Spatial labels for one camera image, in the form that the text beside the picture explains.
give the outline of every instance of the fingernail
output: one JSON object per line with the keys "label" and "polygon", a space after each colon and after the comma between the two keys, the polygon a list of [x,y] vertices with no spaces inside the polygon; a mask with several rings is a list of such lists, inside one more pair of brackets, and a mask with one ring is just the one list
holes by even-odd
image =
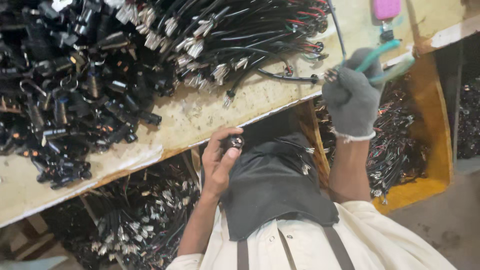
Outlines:
{"label": "fingernail", "polygon": [[227,155],[234,159],[239,155],[239,152],[240,151],[238,149],[232,147],[229,150],[227,150]]}

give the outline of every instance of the black cloth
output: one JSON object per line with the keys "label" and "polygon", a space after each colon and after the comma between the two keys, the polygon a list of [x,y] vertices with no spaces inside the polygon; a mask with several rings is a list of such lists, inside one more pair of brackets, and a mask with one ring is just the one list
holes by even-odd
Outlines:
{"label": "black cloth", "polygon": [[[230,172],[220,201],[231,241],[246,239],[264,223],[288,213],[321,226],[339,220],[333,202],[320,193],[315,164],[305,151],[309,147],[305,136],[293,133],[278,139],[243,153]],[[310,167],[307,175],[302,172],[304,163]]]}

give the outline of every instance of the hand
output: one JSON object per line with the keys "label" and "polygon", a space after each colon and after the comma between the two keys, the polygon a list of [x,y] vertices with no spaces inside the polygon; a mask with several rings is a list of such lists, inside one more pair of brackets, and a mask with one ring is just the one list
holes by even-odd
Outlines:
{"label": "hand", "polygon": [[230,148],[222,157],[223,149],[220,147],[222,139],[232,134],[242,134],[243,129],[229,127],[218,130],[210,137],[202,156],[205,170],[205,184],[202,195],[212,196],[216,199],[228,188],[230,170],[241,154],[241,150]]}
{"label": "hand", "polygon": [[347,141],[364,141],[375,137],[373,123],[377,119],[378,105],[384,84],[372,86],[367,77],[383,73],[380,61],[374,62],[365,72],[355,72],[360,63],[372,51],[369,48],[356,50],[337,74],[333,83],[326,83],[322,96],[337,136]]}

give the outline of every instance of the pink case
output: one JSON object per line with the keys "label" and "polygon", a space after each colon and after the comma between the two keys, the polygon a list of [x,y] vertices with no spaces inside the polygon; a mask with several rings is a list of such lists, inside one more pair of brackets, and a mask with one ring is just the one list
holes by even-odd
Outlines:
{"label": "pink case", "polygon": [[400,0],[374,0],[373,9],[377,19],[390,19],[400,13]]}

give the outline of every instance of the white shirt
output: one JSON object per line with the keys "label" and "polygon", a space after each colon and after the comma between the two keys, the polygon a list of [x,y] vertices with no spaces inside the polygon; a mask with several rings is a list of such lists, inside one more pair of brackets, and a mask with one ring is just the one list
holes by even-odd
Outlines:
{"label": "white shirt", "polygon": [[[338,232],[355,270],[454,270],[438,251],[365,201],[335,203]],[[290,270],[278,229],[298,270],[341,270],[323,228],[309,220],[272,220],[247,239],[250,270]],[[227,218],[217,208],[203,254],[177,257],[167,270],[235,270],[237,242],[228,237]]]}

